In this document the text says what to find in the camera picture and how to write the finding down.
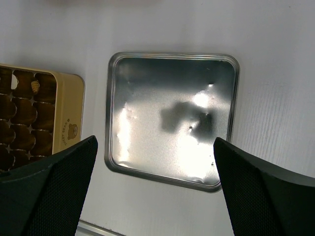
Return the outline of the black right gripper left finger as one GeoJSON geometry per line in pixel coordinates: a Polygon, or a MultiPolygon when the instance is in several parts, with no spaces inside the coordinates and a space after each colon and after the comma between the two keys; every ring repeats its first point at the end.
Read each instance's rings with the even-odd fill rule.
{"type": "Polygon", "coordinates": [[[95,165],[94,135],[51,156],[1,173],[2,236],[73,236],[95,165]]]}

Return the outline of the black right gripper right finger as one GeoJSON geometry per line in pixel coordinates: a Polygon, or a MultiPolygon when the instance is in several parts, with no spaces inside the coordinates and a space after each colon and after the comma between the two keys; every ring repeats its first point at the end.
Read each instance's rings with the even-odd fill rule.
{"type": "Polygon", "coordinates": [[[251,155],[222,138],[214,156],[236,236],[313,236],[315,179],[251,155]]]}

